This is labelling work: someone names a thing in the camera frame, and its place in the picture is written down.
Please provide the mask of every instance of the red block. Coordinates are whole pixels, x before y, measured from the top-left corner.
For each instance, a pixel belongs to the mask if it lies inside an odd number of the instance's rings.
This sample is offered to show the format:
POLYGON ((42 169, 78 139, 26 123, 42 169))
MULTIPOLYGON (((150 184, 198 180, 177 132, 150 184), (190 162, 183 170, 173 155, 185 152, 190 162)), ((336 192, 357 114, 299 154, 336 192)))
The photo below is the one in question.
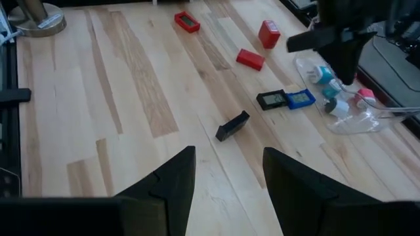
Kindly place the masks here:
POLYGON ((236 58, 236 61, 249 66, 250 68, 256 69, 257 71, 260 71, 263 67, 265 58, 253 52, 249 52, 248 50, 241 49, 238 57, 236 58))
POLYGON ((175 22, 180 27, 184 28, 184 30, 188 33, 192 33, 200 29, 200 23, 185 11, 175 14, 175 22))
POLYGON ((265 20, 262 22, 258 38, 261 40, 265 49, 273 49, 276 46, 280 31, 272 20, 265 20))

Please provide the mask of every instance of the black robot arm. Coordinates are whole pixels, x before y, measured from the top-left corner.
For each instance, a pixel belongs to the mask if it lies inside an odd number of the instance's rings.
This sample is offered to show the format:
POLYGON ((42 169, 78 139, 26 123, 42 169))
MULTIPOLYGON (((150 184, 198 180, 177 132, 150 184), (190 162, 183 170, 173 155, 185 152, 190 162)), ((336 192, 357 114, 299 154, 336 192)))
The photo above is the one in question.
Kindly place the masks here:
POLYGON ((337 77, 351 85, 364 45, 375 35, 367 28, 386 20, 385 35, 394 37, 397 19, 410 13, 419 0, 318 0, 320 23, 314 30, 290 37, 289 52, 314 49, 337 77))

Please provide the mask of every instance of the small device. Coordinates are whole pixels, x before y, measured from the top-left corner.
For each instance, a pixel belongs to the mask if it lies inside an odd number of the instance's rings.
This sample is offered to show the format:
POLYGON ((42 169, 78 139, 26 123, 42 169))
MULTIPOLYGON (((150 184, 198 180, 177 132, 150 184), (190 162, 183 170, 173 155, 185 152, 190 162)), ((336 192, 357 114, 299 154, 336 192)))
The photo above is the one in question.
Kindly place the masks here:
POLYGON ((222 142, 225 141, 229 136, 239 131, 248 121, 249 115, 246 111, 243 111, 241 115, 235 117, 233 120, 227 122, 223 126, 219 126, 216 133, 216 138, 222 142))
POLYGON ((347 117, 348 111, 350 109, 350 106, 348 103, 342 100, 338 100, 336 98, 332 98, 328 101, 328 103, 325 105, 325 112, 334 115, 338 118, 344 119, 347 117))
POLYGON ((250 68, 256 69, 257 71, 260 71, 263 67, 265 58, 253 52, 249 52, 248 50, 241 49, 238 57, 236 58, 236 61, 249 66, 250 68))
POLYGON ((200 23, 185 11, 175 14, 175 22, 188 33, 193 33, 200 29, 200 23))
POLYGON ((263 111, 287 106, 287 96, 283 89, 260 93, 257 95, 257 101, 263 111))
POLYGON ((326 66, 315 66, 313 71, 308 72, 309 81, 314 84, 325 85, 333 78, 331 70, 326 66))
POLYGON ((316 101, 315 97, 309 92, 308 89, 302 90, 300 92, 286 94, 286 98, 289 109, 298 109, 310 106, 316 101))
POLYGON ((265 49, 273 49, 280 37, 280 31, 272 20, 262 22, 258 38, 265 49))
POLYGON ((328 85, 325 86, 324 89, 322 89, 322 95, 324 95, 324 97, 328 100, 336 97, 336 95, 338 95, 342 91, 339 83, 341 83, 341 81, 337 79, 332 79, 328 83, 328 85))
POLYGON ((372 90, 368 88, 361 88, 357 92, 359 95, 354 95, 354 103, 356 103, 356 106, 360 109, 365 109, 369 105, 362 99, 366 99, 370 103, 374 104, 376 103, 375 95, 372 90))

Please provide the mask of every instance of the black digital thermometer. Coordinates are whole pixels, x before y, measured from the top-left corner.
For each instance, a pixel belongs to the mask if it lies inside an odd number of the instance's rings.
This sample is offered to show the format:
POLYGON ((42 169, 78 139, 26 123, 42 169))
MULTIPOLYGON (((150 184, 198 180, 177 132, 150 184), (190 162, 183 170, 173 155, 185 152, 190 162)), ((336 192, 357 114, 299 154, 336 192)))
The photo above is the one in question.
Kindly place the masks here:
POLYGON ((283 89, 260 93, 257 95, 257 101, 264 111, 288 105, 287 96, 283 89))

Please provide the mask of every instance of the metal rod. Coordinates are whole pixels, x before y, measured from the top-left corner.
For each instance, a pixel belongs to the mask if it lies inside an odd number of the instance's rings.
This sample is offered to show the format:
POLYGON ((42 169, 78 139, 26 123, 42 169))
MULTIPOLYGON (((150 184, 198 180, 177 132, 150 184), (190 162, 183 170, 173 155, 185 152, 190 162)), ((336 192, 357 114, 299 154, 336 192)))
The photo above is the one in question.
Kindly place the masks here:
POLYGON ((34 22, 41 23, 48 17, 47 11, 40 0, 16 0, 25 16, 34 22))

